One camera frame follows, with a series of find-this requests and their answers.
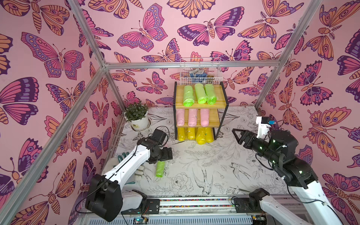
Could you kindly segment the green roll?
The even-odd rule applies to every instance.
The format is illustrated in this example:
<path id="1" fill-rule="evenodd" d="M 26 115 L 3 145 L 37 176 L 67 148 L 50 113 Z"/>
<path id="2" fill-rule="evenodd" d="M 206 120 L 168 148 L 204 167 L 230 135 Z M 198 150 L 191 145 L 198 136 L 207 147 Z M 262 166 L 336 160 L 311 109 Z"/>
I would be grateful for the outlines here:
<path id="1" fill-rule="evenodd" d="M 191 85 L 185 85 L 183 91 L 183 105 L 185 107 L 191 107 L 195 102 L 194 91 Z"/>
<path id="2" fill-rule="evenodd" d="M 205 104 L 207 102 L 207 95 L 204 85 L 202 83 L 196 83 L 194 88 L 198 104 Z"/>
<path id="3" fill-rule="evenodd" d="M 165 166 L 166 166 L 165 161 L 158 161 L 157 162 L 156 172 L 155 172 L 155 176 L 157 178 L 162 178 L 164 176 Z"/>
<path id="4" fill-rule="evenodd" d="M 217 96 L 216 96 L 216 93 L 215 93 L 214 85 L 211 84 L 211 83 L 208 83 L 208 84 L 206 84 L 204 86 L 204 89 L 205 89 L 205 93 L 206 93 L 206 96 L 207 96 L 207 103 L 209 105 L 216 104 Z"/>

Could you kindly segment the yellow roll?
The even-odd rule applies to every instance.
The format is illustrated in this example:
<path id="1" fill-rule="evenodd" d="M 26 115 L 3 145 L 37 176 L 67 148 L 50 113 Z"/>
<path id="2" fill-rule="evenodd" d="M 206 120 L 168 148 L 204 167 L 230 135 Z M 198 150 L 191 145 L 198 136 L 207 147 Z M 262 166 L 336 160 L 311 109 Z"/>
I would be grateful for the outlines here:
<path id="1" fill-rule="evenodd" d="M 177 131 L 178 131 L 178 141 L 179 142 L 185 141 L 186 140 L 185 128 L 179 127 Z"/>
<path id="2" fill-rule="evenodd" d="M 199 127 L 196 132 L 196 142 L 199 145 L 206 144 L 206 134 L 205 134 L 205 128 Z"/>
<path id="3" fill-rule="evenodd" d="M 214 142 L 213 130 L 210 127 L 205 128 L 205 140 L 207 143 Z"/>
<path id="4" fill-rule="evenodd" d="M 196 129 L 194 127 L 189 127 L 187 129 L 187 139 L 195 140 L 196 139 Z"/>

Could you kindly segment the pink roll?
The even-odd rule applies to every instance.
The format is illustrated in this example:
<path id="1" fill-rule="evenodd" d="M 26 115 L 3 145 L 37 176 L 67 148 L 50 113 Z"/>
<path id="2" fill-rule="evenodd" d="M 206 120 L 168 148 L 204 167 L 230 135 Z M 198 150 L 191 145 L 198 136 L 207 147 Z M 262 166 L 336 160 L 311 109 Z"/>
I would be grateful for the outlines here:
<path id="1" fill-rule="evenodd" d="M 188 110 L 188 126 L 195 127 L 197 125 L 197 109 Z"/>
<path id="2" fill-rule="evenodd" d="M 209 126 L 209 123 L 210 123 L 210 110 L 205 109 L 205 108 L 200 109 L 200 117 L 201 117 L 201 122 L 200 122 L 201 126 L 202 127 Z"/>
<path id="3" fill-rule="evenodd" d="M 176 110 L 176 123 L 178 127 L 185 125 L 185 109 Z"/>

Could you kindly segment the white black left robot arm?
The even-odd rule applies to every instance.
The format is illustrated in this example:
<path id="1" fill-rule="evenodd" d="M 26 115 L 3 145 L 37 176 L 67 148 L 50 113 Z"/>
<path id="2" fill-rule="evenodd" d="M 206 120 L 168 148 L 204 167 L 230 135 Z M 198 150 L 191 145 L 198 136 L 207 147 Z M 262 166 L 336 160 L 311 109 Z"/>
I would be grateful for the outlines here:
<path id="1" fill-rule="evenodd" d="M 107 222 L 127 211 L 144 214 L 149 209 L 147 195 L 123 188 L 143 163 L 156 164 L 173 159 L 172 148 L 166 146 L 169 137 L 169 131 L 155 129 L 150 136 L 139 139 L 130 154 L 118 165 L 103 175 L 94 175 L 89 192 L 84 197 L 85 209 Z"/>

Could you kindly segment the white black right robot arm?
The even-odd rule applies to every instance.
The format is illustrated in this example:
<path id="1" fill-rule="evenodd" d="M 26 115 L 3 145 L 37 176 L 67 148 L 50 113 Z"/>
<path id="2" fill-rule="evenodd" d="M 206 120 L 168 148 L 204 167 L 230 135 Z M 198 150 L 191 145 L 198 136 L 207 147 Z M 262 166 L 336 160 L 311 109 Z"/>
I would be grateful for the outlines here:
<path id="1" fill-rule="evenodd" d="M 272 131 L 269 141 L 249 130 L 234 128 L 232 133 L 239 145 L 270 163 L 284 180 L 289 195 L 305 206 L 315 225 L 342 224 L 310 164 L 295 156 L 298 141 L 290 132 Z"/>

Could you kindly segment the wooden three-tier shelf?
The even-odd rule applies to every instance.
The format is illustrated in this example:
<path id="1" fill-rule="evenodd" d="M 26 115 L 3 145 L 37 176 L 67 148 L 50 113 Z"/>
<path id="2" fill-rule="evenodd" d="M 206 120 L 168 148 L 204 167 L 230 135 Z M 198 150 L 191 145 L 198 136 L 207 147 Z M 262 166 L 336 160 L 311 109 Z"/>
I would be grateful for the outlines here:
<path id="1" fill-rule="evenodd" d="M 183 105 L 183 91 L 184 85 L 180 85 L 180 82 L 175 82 L 174 84 L 174 92 L 173 92 L 173 121 L 174 121 L 174 132 L 175 132 L 175 139 L 178 139 L 178 128 L 189 128 L 188 126 L 188 110 L 191 108 L 197 109 L 197 125 L 194 128 L 201 128 L 201 117 L 200 117 L 200 109 L 205 108 L 210 110 L 210 123 L 209 128 L 213 130 L 214 140 L 218 139 L 220 130 L 224 125 L 225 115 L 229 108 L 229 101 L 227 99 L 226 90 L 224 87 L 223 82 L 219 85 L 214 85 L 215 93 L 217 96 L 216 104 L 209 105 L 205 104 L 198 104 L 196 93 L 194 93 L 195 102 L 191 107 L 185 107 Z M 176 123 L 176 110 L 177 109 L 185 109 L 185 125 L 178 127 Z"/>

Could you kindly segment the potted green plant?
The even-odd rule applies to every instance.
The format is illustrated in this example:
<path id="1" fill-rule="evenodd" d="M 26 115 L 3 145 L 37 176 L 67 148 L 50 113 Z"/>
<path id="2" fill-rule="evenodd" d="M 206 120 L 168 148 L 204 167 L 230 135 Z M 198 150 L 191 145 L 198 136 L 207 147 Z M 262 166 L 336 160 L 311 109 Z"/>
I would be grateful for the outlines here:
<path id="1" fill-rule="evenodd" d="M 140 132 L 150 126 L 148 110 L 148 106 L 142 102 L 132 103 L 126 108 L 125 118 L 134 131 Z"/>

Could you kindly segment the white green work glove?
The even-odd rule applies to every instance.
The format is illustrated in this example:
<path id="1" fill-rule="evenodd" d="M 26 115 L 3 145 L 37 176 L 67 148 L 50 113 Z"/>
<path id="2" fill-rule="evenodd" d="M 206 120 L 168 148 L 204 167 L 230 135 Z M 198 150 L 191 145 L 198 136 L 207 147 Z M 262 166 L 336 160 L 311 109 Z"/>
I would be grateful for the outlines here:
<path id="1" fill-rule="evenodd" d="M 104 176 L 111 182 L 117 182 L 123 188 L 127 180 L 146 160 L 147 156 L 144 153 L 131 154 L 113 169 L 106 172 Z"/>

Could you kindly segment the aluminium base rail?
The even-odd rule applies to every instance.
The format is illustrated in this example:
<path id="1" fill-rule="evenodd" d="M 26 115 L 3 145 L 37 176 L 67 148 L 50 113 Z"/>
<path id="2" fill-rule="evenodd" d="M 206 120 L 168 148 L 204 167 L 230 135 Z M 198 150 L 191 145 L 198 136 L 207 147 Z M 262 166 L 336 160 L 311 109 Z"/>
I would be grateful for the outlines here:
<path id="1" fill-rule="evenodd" d="M 143 212 L 119 214 L 111 225 L 312 225 L 304 206 L 289 195 L 274 196 L 280 211 L 262 210 L 246 195 L 155 197 Z"/>

